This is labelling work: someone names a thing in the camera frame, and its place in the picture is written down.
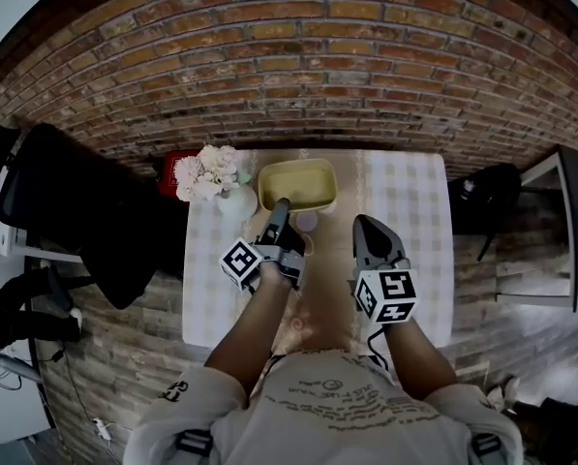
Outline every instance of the red object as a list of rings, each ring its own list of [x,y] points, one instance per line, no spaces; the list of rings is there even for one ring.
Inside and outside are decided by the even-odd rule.
[[[185,157],[196,156],[200,150],[175,150],[166,154],[164,159],[164,171],[162,179],[157,183],[157,187],[162,195],[174,198],[176,197],[176,178],[174,177],[174,164],[176,161]]]

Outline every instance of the checkered tablecloth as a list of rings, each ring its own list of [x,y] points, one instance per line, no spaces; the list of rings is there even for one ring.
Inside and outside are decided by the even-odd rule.
[[[416,318],[436,346],[449,342],[452,327],[454,260],[452,226],[443,159],[440,155],[369,150],[251,150],[239,151],[240,169],[253,175],[267,164],[285,160],[322,158],[334,166],[339,198],[335,208],[319,214],[319,231],[307,242],[315,245],[308,257],[301,294],[289,302],[276,349],[279,353],[299,344],[300,331],[313,316],[304,313],[306,296],[342,296],[347,303],[346,283],[354,267],[350,252],[351,223],[357,213],[371,215],[397,233],[412,268],[418,271],[420,304]],[[183,286],[183,340],[213,348],[230,330],[250,295],[241,294],[223,274],[218,260],[238,236],[256,238],[268,212],[259,208],[245,223],[223,216],[214,202],[190,204]],[[330,281],[317,289],[319,282]],[[351,347],[368,353],[364,342],[375,327],[363,313],[354,313]],[[374,342],[381,353],[388,350],[382,336]]]

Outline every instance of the white vase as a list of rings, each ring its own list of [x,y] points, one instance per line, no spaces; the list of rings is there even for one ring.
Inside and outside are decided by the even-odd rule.
[[[248,185],[216,195],[215,202],[224,215],[239,222],[252,217],[259,207],[257,194]]]

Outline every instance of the yellow container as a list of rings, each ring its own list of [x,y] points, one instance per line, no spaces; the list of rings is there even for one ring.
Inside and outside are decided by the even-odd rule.
[[[271,164],[259,174],[259,200],[265,210],[273,210],[280,198],[290,200],[290,212],[319,210],[335,202],[337,195],[336,173],[324,159]]]

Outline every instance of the white t-shirt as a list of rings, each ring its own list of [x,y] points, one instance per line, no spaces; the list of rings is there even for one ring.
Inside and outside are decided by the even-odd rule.
[[[185,372],[142,418],[123,463],[523,463],[518,428],[489,408],[477,387],[444,387],[416,401],[365,356],[340,351],[286,356],[247,404],[231,376],[205,367]],[[208,431],[212,441],[198,441],[199,431]],[[481,433],[497,436],[500,450],[479,458],[472,437]],[[183,446],[188,443],[210,446],[208,458],[190,452]]]

